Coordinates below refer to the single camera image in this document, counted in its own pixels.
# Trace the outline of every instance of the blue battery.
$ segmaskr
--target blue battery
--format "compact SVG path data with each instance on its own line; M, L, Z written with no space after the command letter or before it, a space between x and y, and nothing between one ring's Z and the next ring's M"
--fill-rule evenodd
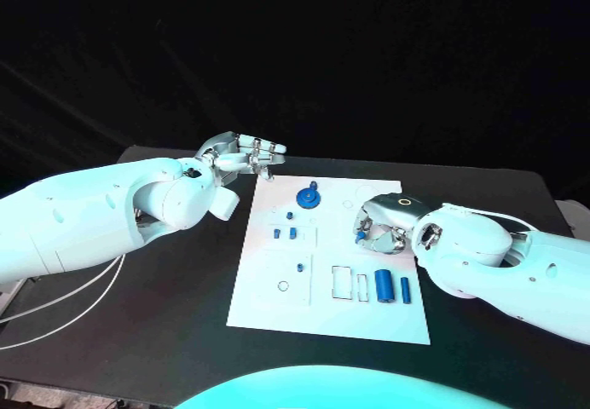
M407 277L403 277L403 303L410 304L410 281Z
M375 272L375 286L378 288L378 301L394 302L394 282L390 270L378 270Z

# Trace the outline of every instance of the blue gear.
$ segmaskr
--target blue gear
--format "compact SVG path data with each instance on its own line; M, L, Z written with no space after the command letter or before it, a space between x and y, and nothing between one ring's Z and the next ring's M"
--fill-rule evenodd
M320 193L318 192L318 183L313 181L306 189L297 194L297 204L305 209L313 209L320 204Z

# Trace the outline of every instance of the black table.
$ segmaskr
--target black table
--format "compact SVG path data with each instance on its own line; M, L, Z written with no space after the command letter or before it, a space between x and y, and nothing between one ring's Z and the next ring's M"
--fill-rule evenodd
M121 162L192 151L131 147ZM535 173L515 170L290 158L280 175L403 181L433 205L511 214L550 233L569 226ZM228 185L241 202L230 222L208 215L188 231L129 254L114 287L88 315L31 345L0 351L0 377L165 405L251 372L294 365L358 366L427 379L508 406L589 407L590 347L450 297L420 269L432 345L227 327L256 178ZM54 299L101 270L28 284L13 311ZM45 333L95 300L113 273L81 294L16 320L0 345Z

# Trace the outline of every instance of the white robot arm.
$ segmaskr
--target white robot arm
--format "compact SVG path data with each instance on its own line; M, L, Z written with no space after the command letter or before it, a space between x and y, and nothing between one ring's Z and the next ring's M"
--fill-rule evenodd
M46 178L0 200L0 283L95 266L165 234L192 228L207 211L228 220L237 173L271 181L286 147L225 132L194 158L156 158Z
M509 233L485 214L518 221L531 231ZM410 245L449 294L483 299L518 320L590 344L589 242L453 204L432 211L398 193L365 203L354 234L359 245L387 254Z

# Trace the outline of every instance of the paper sheet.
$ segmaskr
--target paper sheet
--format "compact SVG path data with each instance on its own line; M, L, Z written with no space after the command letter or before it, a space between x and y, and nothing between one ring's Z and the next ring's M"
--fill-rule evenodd
M320 205L306 210L296 194L312 181L319 185ZM388 256L354 243L354 220L364 202L401 191L398 181L306 176L276 176L273 183L258 180L228 326L430 344L411 252ZM292 227L294 239L289 238ZM342 271L335 282L335 266L351 268L349 282ZM394 276L391 303L378 302L380 269ZM403 304L401 277L410 279L411 304ZM339 292L352 289L352 300L333 298L335 285Z

